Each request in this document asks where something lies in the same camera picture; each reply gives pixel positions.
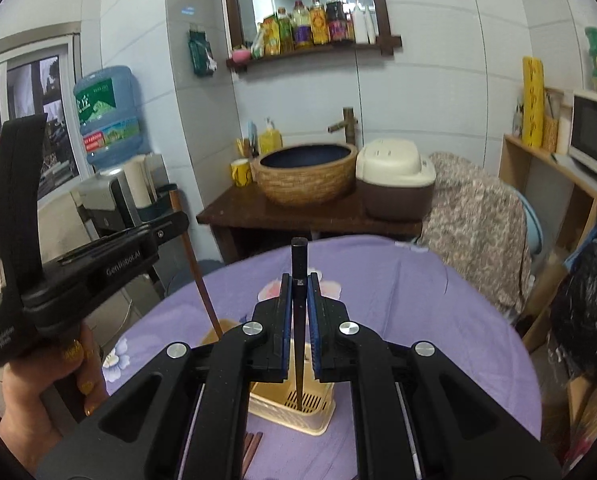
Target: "human hand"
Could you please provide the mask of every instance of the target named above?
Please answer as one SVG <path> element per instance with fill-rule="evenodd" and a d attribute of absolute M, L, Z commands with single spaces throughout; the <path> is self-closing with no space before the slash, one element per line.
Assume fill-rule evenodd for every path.
<path fill-rule="evenodd" d="M 0 423 L 0 437 L 32 474 L 62 438 L 40 394 L 73 372 L 78 389 L 85 396 L 83 410 L 89 416 L 107 399 L 108 393 L 94 336 L 85 324 L 81 326 L 79 340 L 68 347 L 39 348 L 12 361 L 3 371 L 5 414 Z"/>

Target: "pink bowl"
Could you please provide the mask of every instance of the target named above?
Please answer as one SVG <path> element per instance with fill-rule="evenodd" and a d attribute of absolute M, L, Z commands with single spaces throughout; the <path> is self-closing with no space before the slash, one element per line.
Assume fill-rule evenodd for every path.
<path fill-rule="evenodd" d="M 252 53 L 247 48 L 239 48 L 232 52 L 232 60 L 235 63 L 244 63 L 250 57 L 252 57 Z"/>

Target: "woven basin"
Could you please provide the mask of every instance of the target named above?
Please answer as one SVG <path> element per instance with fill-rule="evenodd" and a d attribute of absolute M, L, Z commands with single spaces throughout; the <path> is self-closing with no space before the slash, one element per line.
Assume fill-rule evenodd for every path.
<path fill-rule="evenodd" d="M 254 161 L 256 181 L 280 205 L 321 204 L 354 185 L 358 150 L 351 144 L 303 144 Z"/>

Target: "black bag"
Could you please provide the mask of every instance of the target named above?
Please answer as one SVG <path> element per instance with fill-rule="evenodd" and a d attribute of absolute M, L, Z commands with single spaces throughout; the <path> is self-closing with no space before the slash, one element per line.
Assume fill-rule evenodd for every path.
<path fill-rule="evenodd" d="M 551 321 L 553 335 L 569 359 L 597 381 L 597 239 L 585 245 L 561 283 L 552 301 Z"/>

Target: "rice cooker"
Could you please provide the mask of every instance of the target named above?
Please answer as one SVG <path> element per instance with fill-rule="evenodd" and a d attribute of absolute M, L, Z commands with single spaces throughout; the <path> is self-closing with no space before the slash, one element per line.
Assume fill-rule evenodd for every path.
<path fill-rule="evenodd" d="M 436 170 L 410 140 L 370 142 L 358 153 L 356 179 L 368 216 L 411 222 L 431 210 Z"/>

